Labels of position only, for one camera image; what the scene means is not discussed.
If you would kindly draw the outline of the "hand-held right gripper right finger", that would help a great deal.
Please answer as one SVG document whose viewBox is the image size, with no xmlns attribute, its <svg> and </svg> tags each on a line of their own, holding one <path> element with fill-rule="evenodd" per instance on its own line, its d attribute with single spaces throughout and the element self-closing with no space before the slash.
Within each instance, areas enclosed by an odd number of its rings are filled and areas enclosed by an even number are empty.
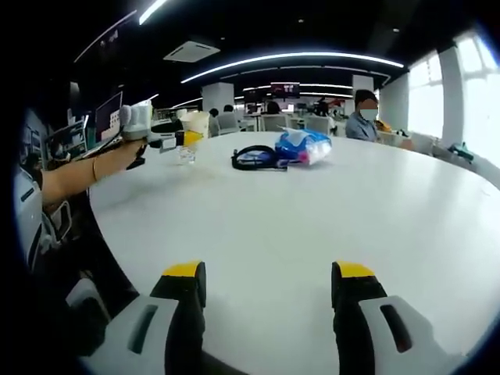
<svg viewBox="0 0 500 375">
<path fill-rule="evenodd" d="M 331 305 L 340 374 L 452 374 L 466 360 L 446 352 L 430 321 L 360 263 L 332 263 Z"/>
</svg>

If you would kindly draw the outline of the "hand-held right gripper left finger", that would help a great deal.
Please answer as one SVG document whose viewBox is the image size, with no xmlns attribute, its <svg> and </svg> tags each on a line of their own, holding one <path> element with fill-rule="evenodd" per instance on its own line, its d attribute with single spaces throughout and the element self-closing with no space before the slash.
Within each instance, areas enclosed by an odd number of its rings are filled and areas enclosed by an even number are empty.
<svg viewBox="0 0 500 375">
<path fill-rule="evenodd" d="M 81 360 L 91 374 L 200 374 L 205 304 L 205 263 L 175 264 L 150 295 L 111 320 L 103 343 Z"/>
</svg>

